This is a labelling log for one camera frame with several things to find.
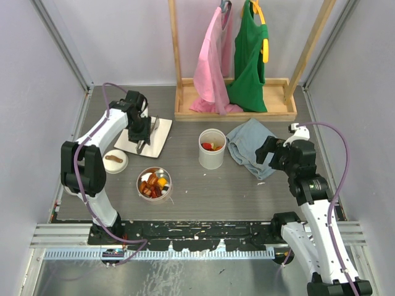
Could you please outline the metal tongs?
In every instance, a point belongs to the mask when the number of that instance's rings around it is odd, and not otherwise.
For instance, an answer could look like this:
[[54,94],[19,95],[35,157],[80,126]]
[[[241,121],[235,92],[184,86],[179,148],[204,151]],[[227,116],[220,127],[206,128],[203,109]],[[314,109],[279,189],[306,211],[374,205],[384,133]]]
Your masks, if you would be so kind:
[[140,155],[146,145],[150,145],[151,143],[151,133],[157,129],[159,126],[159,117],[149,117],[150,118],[150,125],[148,128],[148,135],[143,139],[139,140],[136,146],[136,153]]

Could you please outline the white lid with brown strap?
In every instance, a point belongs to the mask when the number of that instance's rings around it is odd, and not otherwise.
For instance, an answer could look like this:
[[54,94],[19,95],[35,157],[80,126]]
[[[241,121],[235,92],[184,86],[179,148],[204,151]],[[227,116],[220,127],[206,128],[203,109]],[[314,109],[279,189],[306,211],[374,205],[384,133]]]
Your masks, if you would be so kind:
[[104,169],[109,174],[121,173],[128,165],[128,156],[124,151],[114,149],[108,151],[102,158]]

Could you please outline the blue denim shorts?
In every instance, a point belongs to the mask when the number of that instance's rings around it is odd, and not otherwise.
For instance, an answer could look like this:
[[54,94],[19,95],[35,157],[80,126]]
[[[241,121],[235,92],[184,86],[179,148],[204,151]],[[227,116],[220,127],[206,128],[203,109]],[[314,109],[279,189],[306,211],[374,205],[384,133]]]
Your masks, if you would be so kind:
[[238,165],[245,166],[260,181],[275,172],[269,167],[273,153],[268,153],[263,164],[256,162],[256,150],[263,145],[268,136],[276,137],[254,118],[237,126],[226,135],[228,150],[233,160]]

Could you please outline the food pieces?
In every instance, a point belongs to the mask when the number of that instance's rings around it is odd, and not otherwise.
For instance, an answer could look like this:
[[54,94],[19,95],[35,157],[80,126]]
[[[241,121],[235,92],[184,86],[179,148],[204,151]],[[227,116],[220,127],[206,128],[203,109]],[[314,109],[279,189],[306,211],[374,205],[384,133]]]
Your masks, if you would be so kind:
[[145,197],[158,199],[169,191],[170,184],[165,178],[159,178],[156,173],[150,173],[142,179],[138,189]]

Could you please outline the pink metal bowl container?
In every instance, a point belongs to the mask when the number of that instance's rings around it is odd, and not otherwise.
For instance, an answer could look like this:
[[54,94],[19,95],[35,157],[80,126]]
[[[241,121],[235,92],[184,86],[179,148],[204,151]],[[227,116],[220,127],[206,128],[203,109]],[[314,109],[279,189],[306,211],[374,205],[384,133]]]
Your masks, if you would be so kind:
[[138,195],[143,200],[158,205],[171,199],[172,178],[164,168],[150,167],[139,174],[136,180],[136,188]]

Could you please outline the orange food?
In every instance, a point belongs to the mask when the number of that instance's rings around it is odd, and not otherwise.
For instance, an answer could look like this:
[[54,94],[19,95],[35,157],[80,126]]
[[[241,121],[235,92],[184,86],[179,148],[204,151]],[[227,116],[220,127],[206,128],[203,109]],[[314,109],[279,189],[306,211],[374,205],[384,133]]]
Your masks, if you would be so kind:
[[201,147],[209,152],[214,152],[221,150],[223,146],[216,146],[213,142],[203,142],[201,143]]

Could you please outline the tall white cylinder container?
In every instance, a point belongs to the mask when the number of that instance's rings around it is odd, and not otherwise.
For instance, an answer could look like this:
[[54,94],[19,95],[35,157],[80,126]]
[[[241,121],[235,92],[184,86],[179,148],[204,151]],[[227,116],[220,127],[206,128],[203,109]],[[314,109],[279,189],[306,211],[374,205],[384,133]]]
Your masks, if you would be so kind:
[[[213,142],[216,146],[223,146],[221,150],[209,152],[201,147],[203,142]],[[227,139],[225,135],[218,129],[210,128],[204,130],[198,139],[199,144],[199,163],[208,170],[215,170],[223,163]]]

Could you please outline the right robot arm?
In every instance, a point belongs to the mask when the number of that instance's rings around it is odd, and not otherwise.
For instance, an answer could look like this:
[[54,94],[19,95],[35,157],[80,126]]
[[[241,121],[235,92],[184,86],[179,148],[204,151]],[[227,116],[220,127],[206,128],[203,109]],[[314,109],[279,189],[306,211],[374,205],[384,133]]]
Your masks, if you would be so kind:
[[271,220],[273,240],[290,246],[308,277],[308,295],[371,295],[371,283],[359,277],[343,244],[330,188],[317,173],[314,144],[268,136],[256,150],[257,163],[263,163],[268,154],[273,155],[270,168],[286,173],[289,190],[311,231],[307,235],[294,212],[276,213]]

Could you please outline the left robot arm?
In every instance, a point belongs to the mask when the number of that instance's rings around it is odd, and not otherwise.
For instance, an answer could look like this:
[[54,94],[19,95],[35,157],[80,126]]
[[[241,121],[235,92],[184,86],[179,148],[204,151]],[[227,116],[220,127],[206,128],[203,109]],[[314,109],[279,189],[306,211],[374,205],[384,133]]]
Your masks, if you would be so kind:
[[101,119],[77,141],[65,141],[60,149],[60,181],[77,195],[92,216],[102,238],[109,244],[126,242],[120,214],[111,205],[104,189],[106,170],[102,154],[124,129],[127,139],[141,149],[151,143],[151,117],[148,100],[138,91],[109,102]]

